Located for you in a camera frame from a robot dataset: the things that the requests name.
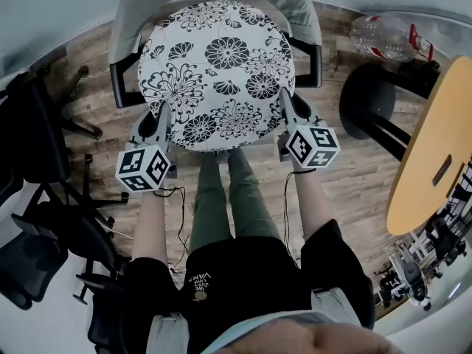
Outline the round floral black white cushion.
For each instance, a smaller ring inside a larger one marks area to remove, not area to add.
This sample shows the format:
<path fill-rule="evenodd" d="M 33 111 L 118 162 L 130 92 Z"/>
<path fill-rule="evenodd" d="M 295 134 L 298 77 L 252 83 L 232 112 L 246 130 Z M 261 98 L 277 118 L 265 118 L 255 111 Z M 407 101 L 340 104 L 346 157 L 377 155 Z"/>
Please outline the round floral black white cushion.
<path fill-rule="evenodd" d="M 138 65 L 152 113 L 170 109 L 170 140 L 188 150 L 238 148 L 281 123 L 279 95 L 293 92 L 292 50 L 264 12 L 237 1 L 185 7 L 157 25 Z"/>

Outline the round wooden table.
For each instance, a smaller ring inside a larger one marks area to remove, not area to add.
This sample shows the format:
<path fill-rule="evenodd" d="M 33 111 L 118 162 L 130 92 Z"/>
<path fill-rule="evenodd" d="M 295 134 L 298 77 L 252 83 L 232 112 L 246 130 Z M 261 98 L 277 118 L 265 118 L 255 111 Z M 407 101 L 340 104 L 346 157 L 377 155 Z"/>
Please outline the round wooden table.
<path fill-rule="evenodd" d="M 397 87 L 426 101 L 411 134 L 390 120 Z M 460 165 L 472 157 L 472 59 L 454 59 L 429 86 L 378 63 L 365 63 L 347 78 L 339 114 L 349 135 L 373 139 L 400 161 L 387 201 L 386 228 L 404 235 L 448 200 Z M 451 166 L 434 187 L 433 177 L 448 154 Z"/>

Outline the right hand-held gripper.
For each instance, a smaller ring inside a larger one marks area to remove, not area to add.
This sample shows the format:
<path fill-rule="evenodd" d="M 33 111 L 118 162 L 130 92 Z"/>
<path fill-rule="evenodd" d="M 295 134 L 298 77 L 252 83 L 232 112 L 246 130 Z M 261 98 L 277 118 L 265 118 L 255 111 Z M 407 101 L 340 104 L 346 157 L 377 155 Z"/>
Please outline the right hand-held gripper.
<path fill-rule="evenodd" d="M 340 153 L 335 131 L 317 118 L 304 99 L 300 96 L 291 98 L 287 88 L 280 90 L 279 105 L 287 127 L 277 141 L 280 161 L 294 160 L 303 170 L 328 167 Z M 297 117 L 308 123 L 297 124 Z"/>

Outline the black office chair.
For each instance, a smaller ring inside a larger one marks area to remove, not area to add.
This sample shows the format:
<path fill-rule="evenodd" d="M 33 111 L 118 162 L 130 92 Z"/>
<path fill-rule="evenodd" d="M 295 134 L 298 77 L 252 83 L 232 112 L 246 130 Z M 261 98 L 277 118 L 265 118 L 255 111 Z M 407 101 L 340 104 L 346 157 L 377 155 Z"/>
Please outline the black office chair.
<path fill-rule="evenodd" d="M 118 200 L 94 200 L 90 196 L 90 166 L 93 157 L 84 157 L 83 190 L 78 192 L 62 182 L 62 201 L 49 184 L 42 183 L 32 195 L 23 215 L 11 218 L 21 233 L 0 248 L 0 294 L 15 306 L 29 310 L 41 302 L 46 290 L 69 254 L 86 261 L 86 273 L 101 263 L 112 277 L 118 277 L 129 257 L 114 246 L 115 220 L 100 213 L 103 207 L 126 205 L 129 194 Z"/>
<path fill-rule="evenodd" d="M 77 277 L 93 293 L 88 338 L 98 354 L 147 354 L 153 320 L 178 310 L 178 289 L 156 258 L 132 260 L 122 276 L 85 271 Z"/>
<path fill-rule="evenodd" d="M 17 74 L 0 91 L 0 96 L 6 98 L 0 105 L 0 127 L 6 130 L 1 141 L 10 145 L 6 156 L 25 181 L 51 184 L 70 177 L 64 131 L 94 140 L 102 136 L 98 127 L 84 128 L 62 114 L 78 82 L 88 74 L 89 68 L 81 66 L 56 101 L 47 90 L 43 72 Z"/>

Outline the clear plastic jug red cap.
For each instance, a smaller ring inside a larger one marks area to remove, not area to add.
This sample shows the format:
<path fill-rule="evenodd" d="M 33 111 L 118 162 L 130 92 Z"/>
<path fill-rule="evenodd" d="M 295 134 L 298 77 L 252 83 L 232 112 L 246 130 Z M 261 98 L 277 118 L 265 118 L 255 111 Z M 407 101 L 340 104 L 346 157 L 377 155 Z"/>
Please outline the clear plastic jug red cap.
<path fill-rule="evenodd" d="M 392 15 L 358 17 L 350 24 L 349 37 L 361 52 L 385 60 L 406 63 L 434 57 L 434 45 L 415 25 Z"/>

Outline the grey armchair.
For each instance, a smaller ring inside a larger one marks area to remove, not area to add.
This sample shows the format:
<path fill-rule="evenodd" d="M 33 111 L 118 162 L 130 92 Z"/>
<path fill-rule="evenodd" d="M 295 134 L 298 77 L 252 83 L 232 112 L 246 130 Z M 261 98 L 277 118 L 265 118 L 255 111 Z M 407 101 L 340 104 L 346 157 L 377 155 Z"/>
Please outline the grey armchair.
<path fill-rule="evenodd" d="M 140 40 L 139 34 L 143 26 L 171 1 L 119 0 L 108 59 L 114 97 L 120 108 L 147 104 L 138 81 L 139 59 L 146 43 Z M 266 1 L 275 6 L 288 22 L 288 31 L 282 33 L 292 50 L 295 88 L 320 86 L 322 38 L 312 3 L 308 0 Z"/>

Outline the black phone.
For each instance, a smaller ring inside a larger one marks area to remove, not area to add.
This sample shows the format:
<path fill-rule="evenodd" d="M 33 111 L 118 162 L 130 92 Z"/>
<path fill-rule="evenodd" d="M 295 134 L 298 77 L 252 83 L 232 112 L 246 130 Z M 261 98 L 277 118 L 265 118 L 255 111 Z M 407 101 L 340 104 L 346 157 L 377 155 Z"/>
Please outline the black phone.
<path fill-rule="evenodd" d="M 441 167 L 435 174 L 432 180 L 432 184 L 434 187 L 436 187 L 439 182 L 442 180 L 443 176 L 447 173 L 448 168 L 451 166 L 452 163 L 452 156 L 451 154 L 448 154 L 447 157 L 445 158 L 445 161 L 442 163 Z"/>

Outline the person's green trousers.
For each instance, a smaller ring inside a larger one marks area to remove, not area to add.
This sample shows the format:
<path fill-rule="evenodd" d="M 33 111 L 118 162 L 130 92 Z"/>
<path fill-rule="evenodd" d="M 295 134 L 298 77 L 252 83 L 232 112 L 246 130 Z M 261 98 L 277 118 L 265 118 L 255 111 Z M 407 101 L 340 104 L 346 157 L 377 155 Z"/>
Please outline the person's green trousers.
<path fill-rule="evenodd" d="M 240 148 L 229 151 L 229 198 L 214 153 L 202 153 L 195 195 L 189 253 L 212 243 L 242 237 L 279 239 L 259 182 Z"/>

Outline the person's left forearm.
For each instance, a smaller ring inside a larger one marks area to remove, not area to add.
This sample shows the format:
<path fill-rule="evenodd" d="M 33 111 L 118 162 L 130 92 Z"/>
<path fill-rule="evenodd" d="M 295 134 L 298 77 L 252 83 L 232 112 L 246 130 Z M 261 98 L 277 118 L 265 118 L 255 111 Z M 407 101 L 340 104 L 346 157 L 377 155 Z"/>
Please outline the person's left forearm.
<path fill-rule="evenodd" d="M 132 259 L 151 258 L 167 265 L 164 197 L 144 192 L 133 233 Z"/>

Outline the person's black t-shirt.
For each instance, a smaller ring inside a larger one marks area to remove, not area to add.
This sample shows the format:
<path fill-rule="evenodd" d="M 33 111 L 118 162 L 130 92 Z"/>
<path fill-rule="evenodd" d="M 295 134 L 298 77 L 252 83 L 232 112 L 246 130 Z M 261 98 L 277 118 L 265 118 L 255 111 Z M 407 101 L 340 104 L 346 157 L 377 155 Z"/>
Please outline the person's black t-shirt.
<path fill-rule="evenodd" d="M 137 258 L 125 269 L 125 351 L 145 354 L 154 318 L 178 314 L 188 326 L 180 334 L 186 354 L 202 354 L 233 326 L 311 310 L 313 292 L 334 288 L 344 293 L 360 325 L 373 328 L 372 283 L 334 220 L 305 242 L 299 265 L 275 237 L 238 237 L 196 249 L 181 288 L 162 261 Z"/>

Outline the person's right forearm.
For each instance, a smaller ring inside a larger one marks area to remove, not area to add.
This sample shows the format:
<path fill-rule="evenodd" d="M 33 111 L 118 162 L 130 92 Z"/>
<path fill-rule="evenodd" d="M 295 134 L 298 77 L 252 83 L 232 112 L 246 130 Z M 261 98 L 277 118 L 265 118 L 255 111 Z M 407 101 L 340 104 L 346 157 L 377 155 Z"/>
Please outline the person's right forearm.
<path fill-rule="evenodd" d="M 294 170 L 302 170 L 302 168 L 294 164 Z M 302 231 L 304 240 L 307 241 L 325 224 L 334 219 L 335 215 L 316 171 L 294 174 L 294 178 Z"/>

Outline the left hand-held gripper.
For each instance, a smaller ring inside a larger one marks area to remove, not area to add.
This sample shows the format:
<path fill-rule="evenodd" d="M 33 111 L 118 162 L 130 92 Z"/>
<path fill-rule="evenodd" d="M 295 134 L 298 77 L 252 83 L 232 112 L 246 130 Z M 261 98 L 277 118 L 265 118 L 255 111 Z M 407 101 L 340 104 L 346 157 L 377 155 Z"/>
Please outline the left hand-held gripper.
<path fill-rule="evenodd" d="M 165 179 L 176 179 L 176 157 L 170 151 L 172 113 L 168 103 L 161 105 L 158 121 L 151 111 L 134 123 L 125 149 L 119 152 L 115 178 L 129 192 L 157 191 Z M 157 137 L 151 138 L 157 131 Z"/>

